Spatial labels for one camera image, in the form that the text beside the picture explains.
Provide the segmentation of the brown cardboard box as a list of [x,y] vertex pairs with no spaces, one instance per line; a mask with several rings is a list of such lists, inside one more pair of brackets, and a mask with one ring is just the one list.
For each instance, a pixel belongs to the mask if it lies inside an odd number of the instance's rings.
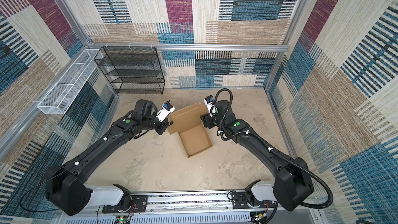
[[167,130],[169,134],[178,134],[188,158],[213,146],[200,118],[207,113],[203,104],[195,103],[170,114],[173,124]]

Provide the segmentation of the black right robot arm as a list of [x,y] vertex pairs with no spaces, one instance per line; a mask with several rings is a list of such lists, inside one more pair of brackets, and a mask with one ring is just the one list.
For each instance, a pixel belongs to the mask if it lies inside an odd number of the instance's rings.
[[294,159],[264,140],[242,119],[237,119],[229,102],[214,102],[209,96],[204,100],[208,113],[201,116],[205,128],[217,127],[217,135],[224,141],[232,140],[254,154],[275,177],[272,194],[288,211],[299,205],[310,207],[305,200],[314,192],[307,163],[300,157]]

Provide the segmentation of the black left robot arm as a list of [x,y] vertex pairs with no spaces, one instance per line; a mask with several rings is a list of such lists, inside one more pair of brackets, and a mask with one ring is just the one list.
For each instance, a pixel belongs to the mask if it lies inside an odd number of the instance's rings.
[[157,109],[152,101],[138,100],[135,108],[112,123],[93,145],[62,166],[51,166],[45,175],[45,198],[73,216],[87,207],[109,206],[121,213],[133,208],[131,192],[119,185],[87,185],[91,174],[117,149],[149,131],[162,135],[172,125],[168,116],[175,110],[170,102]]

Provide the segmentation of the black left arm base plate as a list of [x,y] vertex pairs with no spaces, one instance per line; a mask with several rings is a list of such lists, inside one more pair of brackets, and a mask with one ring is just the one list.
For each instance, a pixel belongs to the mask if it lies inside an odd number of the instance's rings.
[[130,195],[121,200],[115,206],[106,205],[102,209],[103,214],[128,214],[143,213],[146,211],[148,195]]

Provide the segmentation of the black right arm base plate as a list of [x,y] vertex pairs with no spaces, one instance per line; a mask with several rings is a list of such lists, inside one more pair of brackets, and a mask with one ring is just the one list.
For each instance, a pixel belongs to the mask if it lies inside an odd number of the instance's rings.
[[227,193],[227,198],[232,202],[234,209],[250,208],[274,208],[276,202],[257,200],[252,193],[245,191],[231,190]]

